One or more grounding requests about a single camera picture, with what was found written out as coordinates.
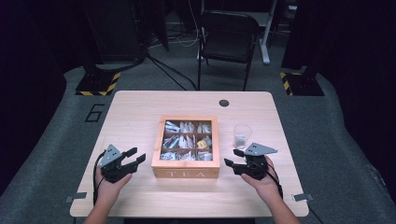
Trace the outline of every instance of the black chair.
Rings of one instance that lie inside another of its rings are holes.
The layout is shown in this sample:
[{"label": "black chair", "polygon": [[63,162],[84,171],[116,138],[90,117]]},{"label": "black chair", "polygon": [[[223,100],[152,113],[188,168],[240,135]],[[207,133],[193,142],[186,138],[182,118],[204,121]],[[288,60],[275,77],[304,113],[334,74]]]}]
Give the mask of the black chair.
[{"label": "black chair", "polygon": [[248,83],[253,52],[259,33],[259,24],[248,15],[205,11],[199,20],[200,48],[198,54],[198,90],[201,88],[201,62],[208,59],[245,63],[245,83]]}]

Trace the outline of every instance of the wooden table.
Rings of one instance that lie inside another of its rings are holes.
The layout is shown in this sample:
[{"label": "wooden table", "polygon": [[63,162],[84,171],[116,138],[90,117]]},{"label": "wooden table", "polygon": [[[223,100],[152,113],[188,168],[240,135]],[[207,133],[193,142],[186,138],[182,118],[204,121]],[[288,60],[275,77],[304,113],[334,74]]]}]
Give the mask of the wooden table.
[{"label": "wooden table", "polygon": [[[227,100],[229,105],[219,105]],[[219,122],[220,170],[217,179],[155,178],[151,169],[161,115],[217,116]],[[118,91],[99,133],[78,192],[70,209],[73,217],[86,217],[92,210],[92,170],[108,145],[119,151],[137,147],[134,161],[146,153],[133,179],[122,189],[111,217],[270,217],[271,213],[254,188],[234,175],[224,158],[244,163],[233,154],[233,127],[249,125],[256,142],[278,150],[270,154],[283,186],[284,201],[298,217],[308,214],[306,202],[291,194],[303,193],[290,149],[276,112],[274,99],[262,91]]]}]

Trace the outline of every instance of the black backdrop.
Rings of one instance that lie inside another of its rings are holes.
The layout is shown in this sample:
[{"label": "black backdrop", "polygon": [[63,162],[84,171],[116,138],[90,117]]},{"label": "black backdrop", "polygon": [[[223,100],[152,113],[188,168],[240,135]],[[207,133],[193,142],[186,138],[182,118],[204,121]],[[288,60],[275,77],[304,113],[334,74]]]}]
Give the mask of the black backdrop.
[{"label": "black backdrop", "polygon": [[282,67],[303,65],[333,84],[347,130],[396,202],[396,2],[301,0]]}]

